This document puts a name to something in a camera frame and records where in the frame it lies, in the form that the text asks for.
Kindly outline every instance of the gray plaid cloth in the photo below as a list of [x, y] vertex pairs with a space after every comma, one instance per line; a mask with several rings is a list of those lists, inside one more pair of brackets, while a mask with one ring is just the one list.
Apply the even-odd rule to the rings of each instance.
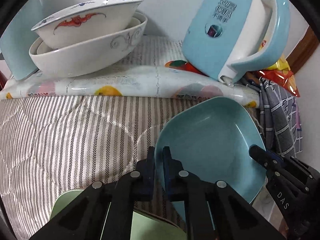
[[260, 78], [260, 134], [268, 150], [295, 156], [302, 152], [297, 99], [286, 89]]

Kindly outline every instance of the kettle handle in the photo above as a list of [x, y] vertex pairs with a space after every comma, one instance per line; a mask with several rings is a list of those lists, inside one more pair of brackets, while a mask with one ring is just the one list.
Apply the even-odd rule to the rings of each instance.
[[259, 52], [230, 62], [237, 75], [233, 82], [237, 82], [247, 71], [261, 70], [272, 66], [281, 57], [288, 41], [290, 28], [290, 11], [288, 0], [261, 0], [271, 7], [272, 14], [267, 35], [271, 37]]

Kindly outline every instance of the light blue bowl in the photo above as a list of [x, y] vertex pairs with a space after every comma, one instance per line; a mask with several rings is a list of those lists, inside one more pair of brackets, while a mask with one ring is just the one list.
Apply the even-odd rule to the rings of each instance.
[[[259, 193], [266, 171], [249, 156], [253, 144], [265, 149], [248, 112], [236, 101], [216, 97], [172, 118], [156, 143], [156, 172], [164, 188], [161, 151], [169, 146], [173, 159], [201, 180], [226, 181], [247, 202]], [[174, 202], [185, 219], [183, 202]]]

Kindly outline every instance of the metal screw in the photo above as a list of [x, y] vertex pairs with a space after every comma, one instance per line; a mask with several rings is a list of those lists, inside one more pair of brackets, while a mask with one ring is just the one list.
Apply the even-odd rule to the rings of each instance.
[[220, 187], [220, 188], [225, 188], [227, 186], [226, 182], [223, 181], [223, 180], [219, 180], [217, 182], [217, 186]]
[[94, 183], [92, 183], [93, 188], [101, 188], [101, 186], [102, 186], [101, 181], [95, 181]]
[[187, 172], [187, 171], [179, 171], [180, 177], [188, 177], [188, 175], [189, 175], [189, 172]]
[[140, 176], [140, 172], [139, 171], [133, 171], [133, 172], [130, 173], [130, 176], [132, 178], [137, 178], [137, 177]]

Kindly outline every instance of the snack bag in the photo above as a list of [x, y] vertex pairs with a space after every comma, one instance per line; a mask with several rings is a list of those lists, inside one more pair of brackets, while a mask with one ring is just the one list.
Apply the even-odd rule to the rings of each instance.
[[[264, 40], [259, 48], [261, 50], [267, 42]], [[272, 66], [266, 68], [266, 70], [256, 71], [259, 77], [272, 80], [279, 86], [287, 89], [292, 95], [300, 97], [294, 74], [290, 69], [288, 62], [284, 55]]]

